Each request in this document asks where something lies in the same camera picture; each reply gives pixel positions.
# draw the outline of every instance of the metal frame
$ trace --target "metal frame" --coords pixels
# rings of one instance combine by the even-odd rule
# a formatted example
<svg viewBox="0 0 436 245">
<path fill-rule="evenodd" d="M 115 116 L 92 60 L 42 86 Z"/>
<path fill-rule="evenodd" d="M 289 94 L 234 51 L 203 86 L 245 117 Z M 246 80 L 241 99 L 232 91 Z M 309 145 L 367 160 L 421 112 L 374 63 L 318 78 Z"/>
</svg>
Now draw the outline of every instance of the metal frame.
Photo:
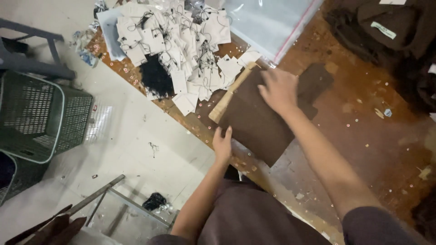
<svg viewBox="0 0 436 245">
<path fill-rule="evenodd" d="M 91 222 L 92 218 L 94 217 L 97 209 L 99 208 L 100 204 L 102 203 L 103 198 L 106 196 L 106 193 L 109 193 L 112 196 L 116 197 L 118 200 L 120 200 L 125 205 L 127 205 L 130 208 L 134 209 L 136 212 L 138 212 L 138 213 L 140 213 L 140 214 L 142 214 L 142 215 L 144 215 L 146 217 L 150 217 L 150 218 L 160 222 L 161 224 L 165 225 L 167 227 L 167 229 L 172 228 L 173 224 L 174 224 L 174 221 L 176 220 L 177 215 L 174 217 L 173 222 L 170 224 L 170 223 L 166 222 L 164 219 L 162 219 L 161 217 L 156 216 L 154 213 L 152 213 L 152 212 L 148 211 L 147 209 L 141 207 L 139 204 L 133 202 L 131 199 L 129 199 L 128 197 L 124 196 L 123 194 L 117 192 L 116 190 L 114 190 L 112 188 L 114 185 L 119 183 L 125 177 L 126 176 L 124 174 L 121 174 L 116 179 L 114 179 L 111 182 L 109 182 L 109 184 L 103 186 L 98 191 L 94 192 L 92 195 L 90 195 L 89 197 L 85 198 L 84 200 L 79 202 L 77 205 L 73 206 L 70 210 L 68 210 L 66 212 L 66 214 L 69 214 L 70 216 L 72 216 L 73 214 L 77 213 L 79 210 L 81 210 L 86 205 L 90 204 L 92 201 L 94 201 L 95 199 L 98 198 L 98 200 L 96 201 L 97 205 L 92 210 L 91 215 L 89 217 L 87 217 L 85 226 L 88 226 L 89 223 Z"/>
<path fill-rule="evenodd" d="M 75 72 L 61 64 L 58 51 L 56 50 L 55 40 L 64 41 L 64 38 L 61 35 L 21 25 L 19 23 L 8 21 L 2 18 L 0 18 L 0 28 L 7 28 L 27 34 L 23 37 L 14 39 L 14 41 L 23 40 L 34 36 L 47 39 L 51 55 L 53 56 L 53 60 L 55 62 L 55 64 L 52 65 L 24 57 L 20 54 L 10 53 L 8 50 L 6 50 L 0 38 L 0 70 L 5 69 L 29 72 L 67 80 L 75 79 Z"/>
</svg>

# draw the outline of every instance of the clear plastic bag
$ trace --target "clear plastic bag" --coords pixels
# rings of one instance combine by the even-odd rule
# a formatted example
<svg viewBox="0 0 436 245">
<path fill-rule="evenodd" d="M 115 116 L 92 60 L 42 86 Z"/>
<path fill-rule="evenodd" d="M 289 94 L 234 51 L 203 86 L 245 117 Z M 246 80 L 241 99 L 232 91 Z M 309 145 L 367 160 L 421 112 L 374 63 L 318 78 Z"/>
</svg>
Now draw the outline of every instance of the clear plastic bag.
<svg viewBox="0 0 436 245">
<path fill-rule="evenodd" d="M 226 0 L 222 7 L 227 11 L 228 18 L 231 18 L 232 33 L 254 46 L 272 64 L 278 64 L 322 2 L 323 0 Z M 187 10 L 200 12 L 200 6 L 204 6 L 204 1 L 185 1 Z"/>
</svg>

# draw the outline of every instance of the brown table surface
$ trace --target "brown table surface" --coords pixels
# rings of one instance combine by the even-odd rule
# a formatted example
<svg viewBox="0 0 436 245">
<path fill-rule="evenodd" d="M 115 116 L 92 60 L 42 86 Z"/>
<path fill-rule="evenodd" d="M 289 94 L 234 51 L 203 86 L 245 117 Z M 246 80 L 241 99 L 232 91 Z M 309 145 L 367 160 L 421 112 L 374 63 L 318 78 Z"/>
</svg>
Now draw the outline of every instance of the brown table surface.
<svg viewBox="0 0 436 245">
<path fill-rule="evenodd" d="M 432 173 L 423 175 L 421 170 L 431 169 L 435 160 L 436 124 L 428 115 L 411 111 L 395 91 L 395 80 L 385 70 L 361 61 L 338 44 L 322 18 L 329 7 L 330 1 L 326 1 L 278 67 L 299 75 L 311 63 L 326 64 L 335 82 L 314 103 L 319 112 L 313 123 L 352 164 L 382 204 L 413 225 L 410 210 L 428 194 L 434 183 Z M 134 68 L 128 58 L 110 61 L 101 30 L 88 49 L 96 55 L 102 53 L 102 62 L 145 92 L 140 82 L 135 82 L 140 81 L 139 69 Z M 221 57 L 242 55 L 235 43 L 220 45 L 217 53 Z M 153 102 L 212 148 L 213 132 L 199 121 L 197 114 L 184 117 L 170 99 Z M 201 103 L 207 106 L 217 101 Z M 382 113 L 390 109 L 392 116 L 382 117 L 376 109 Z M 318 231 L 325 231 L 333 244 L 343 244 L 334 208 L 308 167 L 298 142 L 292 142 L 272 168 L 248 156 L 247 152 L 243 147 L 237 148 L 232 165 Z M 304 194 L 300 200 L 295 198 L 298 193 Z"/>
</svg>

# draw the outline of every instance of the white tile floor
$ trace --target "white tile floor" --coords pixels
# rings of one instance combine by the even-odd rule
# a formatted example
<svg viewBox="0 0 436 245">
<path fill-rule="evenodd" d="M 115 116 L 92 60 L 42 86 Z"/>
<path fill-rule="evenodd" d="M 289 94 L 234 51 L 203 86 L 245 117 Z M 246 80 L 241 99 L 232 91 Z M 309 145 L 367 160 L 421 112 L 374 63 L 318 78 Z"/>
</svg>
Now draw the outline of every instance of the white tile floor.
<svg viewBox="0 0 436 245">
<path fill-rule="evenodd" d="M 112 7 L 115 1 L 107 1 Z M 0 0 L 0 17 L 62 34 L 68 44 L 75 31 L 93 21 L 94 0 Z M 0 30 L 0 35 L 22 34 Z M 50 61 L 44 40 L 31 38 L 37 57 Z M 95 96 L 99 109 L 112 108 L 106 128 L 64 154 L 56 156 L 44 180 L 0 207 L 0 243 L 76 204 L 120 174 L 117 190 L 137 203 L 158 191 L 180 209 L 214 160 L 213 151 L 102 62 L 92 69 L 78 55 L 58 44 L 67 66 L 77 72 L 76 85 Z M 154 153 L 149 142 L 159 147 Z"/>
</svg>

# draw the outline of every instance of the plastic crate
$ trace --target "plastic crate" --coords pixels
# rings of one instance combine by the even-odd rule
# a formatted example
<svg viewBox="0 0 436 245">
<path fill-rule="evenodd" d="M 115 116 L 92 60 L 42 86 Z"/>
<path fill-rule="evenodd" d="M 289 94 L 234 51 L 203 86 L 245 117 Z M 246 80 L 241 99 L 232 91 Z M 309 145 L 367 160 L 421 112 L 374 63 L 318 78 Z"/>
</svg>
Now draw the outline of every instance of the plastic crate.
<svg viewBox="0 0 436 245">
<path fill-rule="evenodd" d="M 8 71 L 1 80 L 0 150 L 36 163 L 83 142 L 92 95 Z"/>
<path fill-rule="evenodd" d="M 18 159 L 0 151 L 0 169 L 4 171 L 7 168 L 14 172 L 10 183 L 7 186 L 0 186 L 0 206 L 7 200 L 41 181 L 45 171 L 48 169 L 48 165 L 49 163 L 37 164 Z M 3 172 L 1 175 L 2 183 L 7 181 L 7 178 L 9 178 L 9 176 Z"/>
</svg>

